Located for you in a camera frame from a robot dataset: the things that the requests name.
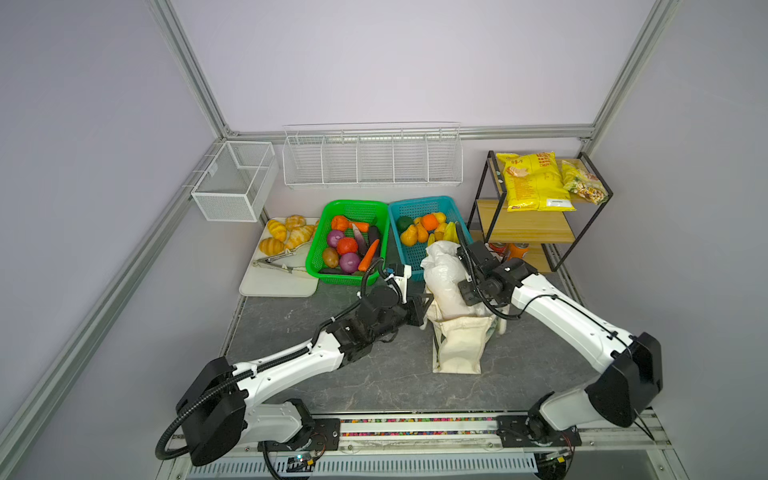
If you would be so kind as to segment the white plastic grocery bag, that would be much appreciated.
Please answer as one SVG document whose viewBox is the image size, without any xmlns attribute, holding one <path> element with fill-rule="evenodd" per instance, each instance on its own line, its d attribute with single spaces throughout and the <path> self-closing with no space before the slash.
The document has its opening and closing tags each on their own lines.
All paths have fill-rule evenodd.
<svg viewBox="0 0 768 480">
<path fill-rule="evenodd" d="M 462 297 L 459 283 L 467 279 L 467 271 L 457 256 L 459 244 L 437 241 L 426 249 L 421 261 L 426 292 L 434 296 L 427 319 L 443 322 L 460 317 L 491 317 L 482 304 L 469 306 Z"/>
</svg>

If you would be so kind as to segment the canvas tote bag floral print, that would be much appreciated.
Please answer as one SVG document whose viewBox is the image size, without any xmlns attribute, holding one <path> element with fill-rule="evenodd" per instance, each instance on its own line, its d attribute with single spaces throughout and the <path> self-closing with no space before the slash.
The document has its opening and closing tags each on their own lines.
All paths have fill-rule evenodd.
<svg viewBox="0 0 768 480">
<path fill-rule="evenodd" d="M 433 372 L 437 374 L 481 374 L 486 344 L 507 330 L 507 321 L 485 305 L 467 306 L 461 299 L 435 299 L 426 319 L 433 328 Z"/>
</svg>

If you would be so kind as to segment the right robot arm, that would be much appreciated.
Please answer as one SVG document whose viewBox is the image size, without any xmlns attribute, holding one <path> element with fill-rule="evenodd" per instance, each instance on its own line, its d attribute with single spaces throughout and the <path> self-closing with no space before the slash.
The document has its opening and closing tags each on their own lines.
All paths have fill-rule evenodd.
<svg viewBox="0 0 768 480">
<path fill-rule="evenodd" d="M 517 321 L 530 315 L 585 358 L 597 377 L 582 386 L 541 397 L 529 410 L 524 435 L 537 444 L 553 442 L 583 423 L 605 420 L 631 427 L 663 389 L 660 342 L 633 335 L 601 319 L 558 290 L 520 258 L 502 261 L 485 244 L 459 234 L 458 259 L 467 272 L 459 290 L 468 305 Z"/>
</svg>

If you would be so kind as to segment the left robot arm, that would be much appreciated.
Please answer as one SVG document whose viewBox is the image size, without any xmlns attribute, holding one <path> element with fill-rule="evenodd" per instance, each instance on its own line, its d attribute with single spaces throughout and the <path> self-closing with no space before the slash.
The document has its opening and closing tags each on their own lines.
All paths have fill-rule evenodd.
<svg viewBox="0 0 768 480">
<path fill-rule="evenodd" d="M 184 455 L 193 465 L 212 463 L 241 442 L 263 448 L 306 445 L 315 421 L 299 399 L 270 403 L 278 393 L 315 376 L 336 371 L 367 356 L 378 343 L 392 342 L 403 326 L 422 327 L 434 297 L 411 293 L 406 266 L 384 267 L 376 260 L 381 284 L 361 279 L 355 301 L 321 322 L 310 339 L 251 361 L 209 361 L 178 401 L 176 416 L 158 439 L 161 461 Z"/>
</svg>

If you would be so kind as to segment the red cola can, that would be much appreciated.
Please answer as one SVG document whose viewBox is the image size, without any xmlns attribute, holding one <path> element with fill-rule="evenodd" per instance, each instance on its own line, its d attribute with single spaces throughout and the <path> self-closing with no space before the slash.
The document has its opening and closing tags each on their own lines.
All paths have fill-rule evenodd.
<svg viewBox="0 0 768 480">
<path fill-rule="evenodd" d="M 499 256 L 505 256 L 507 252 L 507 246 L 504 243 L 489 242 L 488 248 Z"/>
</svg>

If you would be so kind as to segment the orange carrot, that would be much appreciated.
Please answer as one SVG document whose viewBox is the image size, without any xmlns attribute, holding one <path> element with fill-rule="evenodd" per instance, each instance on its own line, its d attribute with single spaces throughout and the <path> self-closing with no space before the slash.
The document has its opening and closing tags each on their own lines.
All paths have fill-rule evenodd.
<svg viewBox="0 0 768 480">
<path fill-rule="evenodd" d="M 379 239 L 376 239 L 372 242 L 369 249 L 363 256 L 362 260 L 358 264 L 358 270 L 360 272 L 366 272 L 370 268 L 371 264 L 373 263 L 373 260 L 377 257 L 377 251 L 378 251 L 379 245 L 380 245 Z"/>
</svg>

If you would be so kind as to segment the purple onion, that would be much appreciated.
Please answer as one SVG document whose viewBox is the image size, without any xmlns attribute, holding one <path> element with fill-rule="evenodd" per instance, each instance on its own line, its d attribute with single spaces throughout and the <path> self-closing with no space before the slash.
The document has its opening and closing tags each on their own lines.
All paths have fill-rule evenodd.
<svg viewBox="0 0 768 480">
<path fill-rule="evenodd" d="M 344 274 L 354 274 L 358 271 L 361 263 L 361 257 L 354 252 L 348 252 L 340 256 L 339 268 Z"/>
<path fill-rule="evenodd" d="M 345 237 L 345 232 L 341 230 L 331 230 L 327 235 L 327 245 L 336 249 L 339 241 Z"/>
</svg>

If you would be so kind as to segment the brown potato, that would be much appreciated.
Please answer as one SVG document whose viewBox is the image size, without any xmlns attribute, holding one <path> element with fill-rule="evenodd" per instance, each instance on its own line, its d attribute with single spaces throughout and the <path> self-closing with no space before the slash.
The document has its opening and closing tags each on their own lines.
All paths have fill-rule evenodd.
<svg viewBox="0 0 768 480">
<path fill-rule="evenodd" d="M 335 248 L 327 247 L 322 252 L 322 260 L 326 268 L 337 269 L 340 256 Z"/>
</svg>

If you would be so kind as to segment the orange fruit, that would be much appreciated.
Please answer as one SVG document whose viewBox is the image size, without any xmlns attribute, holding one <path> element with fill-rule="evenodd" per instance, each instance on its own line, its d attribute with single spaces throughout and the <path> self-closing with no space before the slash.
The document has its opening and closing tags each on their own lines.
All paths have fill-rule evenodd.
<svg viewBox="0 0 768 480">
<path fill-rule="evenodd" d="M 434 214 L 427 214 L 420 218 L 420 225 L 428 232 L 435 231 L 440 222 Z"/>
</svg>

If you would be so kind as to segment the teal plastic basket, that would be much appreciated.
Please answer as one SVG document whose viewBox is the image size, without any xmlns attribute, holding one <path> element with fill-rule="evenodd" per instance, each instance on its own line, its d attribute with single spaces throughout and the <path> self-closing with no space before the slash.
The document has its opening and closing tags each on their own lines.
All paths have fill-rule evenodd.
<svg viewBox="0 0 768 480">
<path fill-rule="evenodd" d="M 399 258 L 404 265 L 411 267 L 413 280 L 421 281 L 423 279 L 421 261 L 427 256 L 426 249 L 429 245 L 443 240 L 443 230 L 446 223 L 455 222 L 459 239 L 463 238 L 469 244 L 473 242 L 460 211 L 451 197 L 432 196 L 396 201 L 389 205 L 388 211 L 391 224 L 395 228 Z M 428 232 L 420 225 L 420 218 L 427 214 L 434 214 L 440 222 L 435 231 Z M 401 233 L 396 228 L 396 219 L 400 216 L 412 217 L 414 219 L 413 225 L 418 229 L 419 242 L 412 247 L 401 245 Z"/>
</svg>

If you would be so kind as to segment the orange bell pepper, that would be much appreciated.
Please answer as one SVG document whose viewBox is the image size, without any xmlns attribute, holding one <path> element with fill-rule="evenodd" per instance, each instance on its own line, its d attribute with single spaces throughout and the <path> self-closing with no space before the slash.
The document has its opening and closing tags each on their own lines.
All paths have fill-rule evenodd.
<svg viewBox="0 0 768 480">
<path fill-rule="evenodd" d="M 331 228 L 346 232 L 350 228 L 350 221 L 343 215 L 334 216 L 331 220 Z"/>
</svg>

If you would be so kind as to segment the white bread tray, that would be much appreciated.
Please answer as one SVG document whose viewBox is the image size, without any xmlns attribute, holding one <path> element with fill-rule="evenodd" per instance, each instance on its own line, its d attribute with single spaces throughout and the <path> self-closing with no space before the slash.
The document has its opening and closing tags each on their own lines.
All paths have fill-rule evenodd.
<svg viewBox="0 0 768 480">
<path fill-rule="evenodd" d="M 307 219 L 301 215 L 274 218 L 267 221 L 260 241 L 274 237 L 285 244 L 286 250 L 299 248 L 300 254 L 282 260 L 282 263 L 306 266 L 316 227 L 317 219 L 315 218 Z M 267 257 L 259 251 L 259 243 L 251 261 Z M 239 286 L 239 292 L 244 297 L 303 298 L 313 295 L 316 291 L 318 280 L 308 271 L 306 274 L 288 274 L 266 268 L 254 268 L 251 266 L 251 261 Z"/>
</svg>

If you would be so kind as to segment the croissant bread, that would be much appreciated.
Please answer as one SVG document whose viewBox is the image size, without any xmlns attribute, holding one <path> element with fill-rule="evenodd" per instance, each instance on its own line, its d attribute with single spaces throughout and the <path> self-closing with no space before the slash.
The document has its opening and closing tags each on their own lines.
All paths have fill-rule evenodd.
<svg viewBox="0 0 768 480">
<path fill-rule="evenodd" d="M 261 253 L 268 257 L 279 255 L 286 250 L 285 244 L 274 237 L 261 240 L 258 248 Z"/>
</svg>

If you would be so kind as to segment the small yellow snack bag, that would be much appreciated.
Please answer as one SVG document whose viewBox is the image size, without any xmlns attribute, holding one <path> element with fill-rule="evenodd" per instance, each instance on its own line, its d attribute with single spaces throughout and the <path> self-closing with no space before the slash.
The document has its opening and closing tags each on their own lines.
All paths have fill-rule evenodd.
<svg viewBox="0 0 768 480">
<path fill-rule="evenodd" d="M 609 194 L 602 181 L 575 161 L 562 160 L 561 173 L 563 186 L 569 193 L 594 205 L 608 201 Z"/>
</svg>

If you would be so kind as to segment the small white mesh basket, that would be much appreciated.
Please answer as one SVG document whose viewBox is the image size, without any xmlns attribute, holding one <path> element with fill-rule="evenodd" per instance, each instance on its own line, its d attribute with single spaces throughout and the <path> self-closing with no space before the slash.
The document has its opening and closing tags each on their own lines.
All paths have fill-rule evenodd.
<svg viewBox="0 0 768 480">
<path fill-rule="evenodd" d="M 207 221 L 258 223 L 279 172 L 270 142 L 225 141 L 192 198 Z"/>
</svg>

